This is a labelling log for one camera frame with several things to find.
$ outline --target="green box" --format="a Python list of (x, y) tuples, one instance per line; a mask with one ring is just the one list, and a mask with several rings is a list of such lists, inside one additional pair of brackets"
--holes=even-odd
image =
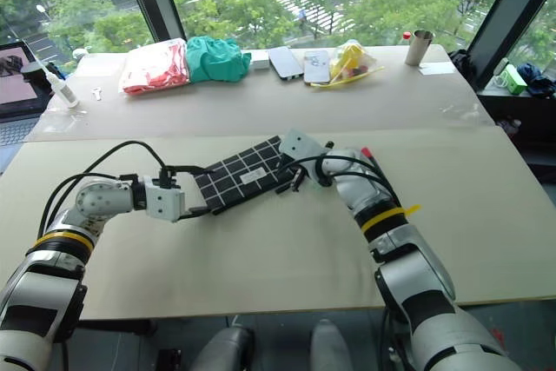
[(515, 69), (513, 64), (508, 64), (502, 74), (500, 74), (502, 80), (507, 80), (507, 90), (514, 96), (521, 94), (523, 90), (526, 89), (527, 83), (523, 81), (520, 73)]

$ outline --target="laptop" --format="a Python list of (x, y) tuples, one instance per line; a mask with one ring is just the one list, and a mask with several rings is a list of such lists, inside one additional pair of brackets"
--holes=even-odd
[(0, 174), (48, 104), (48, 95), (26, 83), (20, 72), (32, 61), (35, 58), (25, 43), (0, 45)]

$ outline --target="green cloth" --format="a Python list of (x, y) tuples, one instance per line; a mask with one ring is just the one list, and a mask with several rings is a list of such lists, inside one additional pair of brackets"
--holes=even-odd
[(239, 82), (247, 74), (251, 54), (242, 54), (233, 39), (194, 36), (188, 40), (187, 61), (192, 83)]

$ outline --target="laptop screen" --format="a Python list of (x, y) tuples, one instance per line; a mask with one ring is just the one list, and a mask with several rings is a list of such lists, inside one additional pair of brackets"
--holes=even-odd
[(21, 47), (0, 50), (0, 105), (36, 99), (35, 91), (19, 72), (28, 62)]

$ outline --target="yellow band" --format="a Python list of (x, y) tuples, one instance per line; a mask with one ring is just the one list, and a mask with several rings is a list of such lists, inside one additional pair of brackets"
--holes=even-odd
[(371, 229), (374, 225), (376, 225), (378, 222), (382, 222), (385, 219), (387, 219), (388, 217), (391, 217), (391, 216), (394, 216), (394, 215), (400, 215), (400, 214), (409, 216), (413, 212), (415, 212), (416, 210), (419, 210), (419, 209), (420, 209), (420, 205), (415, 204), (414, 206), (412, 206), (409, 209), (393, 208), (393, 209), (387, 210), (386, 212), (382, 212), (379, 215), (377, 215), (377, 216), (369, 219), (365, 223), (363, 223), (363, 226), (361, 226), (361, 232), (363, 232), (363, 234), (364, 234), (369, 229)]
[(87, 238), (85, 238), (84, 236), (74, 234), (73, 232), (52, 232), (52, 233), (47, 234), (47, 235), (43, 236), (42, 238), (38, 239), (35, 242), (35, 246), (37, 246), (40, 243), (43, 243), (44, 241), (49, 240), (50, 238), (75, 239), (76, 241), (79, 241), (80, 243), (85, 245), (89, 249), (89, 252), (93, 252), (93, 244), (90, 243), (90, 241)]

